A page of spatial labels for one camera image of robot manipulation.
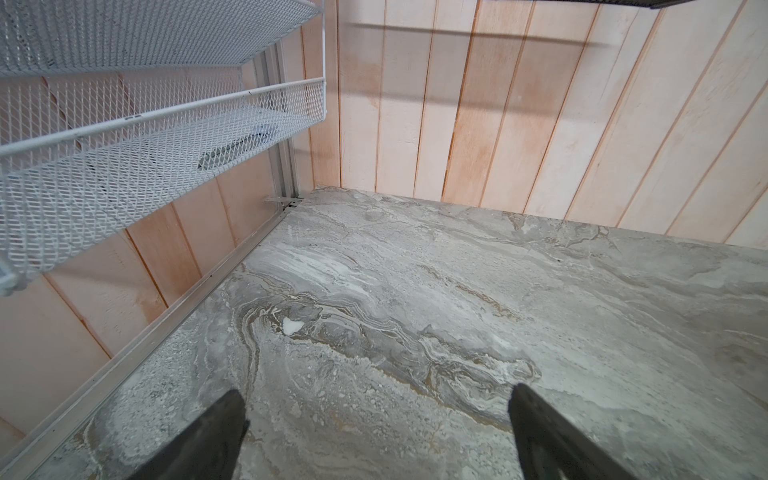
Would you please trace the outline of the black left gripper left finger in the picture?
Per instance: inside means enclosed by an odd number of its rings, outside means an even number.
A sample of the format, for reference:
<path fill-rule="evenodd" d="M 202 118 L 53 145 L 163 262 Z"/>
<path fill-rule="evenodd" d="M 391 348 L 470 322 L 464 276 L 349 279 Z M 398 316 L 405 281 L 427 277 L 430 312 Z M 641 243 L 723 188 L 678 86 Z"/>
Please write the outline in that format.
<path fill-rule="evenodd" d="M 249 426 L 244 398 L 231 389 L 130 477 L 229 480 Z"/>

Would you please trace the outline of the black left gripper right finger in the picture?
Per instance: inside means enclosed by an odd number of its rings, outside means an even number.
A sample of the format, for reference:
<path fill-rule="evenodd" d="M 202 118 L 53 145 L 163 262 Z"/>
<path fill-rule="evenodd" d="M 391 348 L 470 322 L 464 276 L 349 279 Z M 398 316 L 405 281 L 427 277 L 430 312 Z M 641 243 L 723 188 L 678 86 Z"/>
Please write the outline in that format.
<path fill-rule="evenodd" d="M 530 386 L 514 385 L 508 414 L 525 479 L 634 477 Z"/>

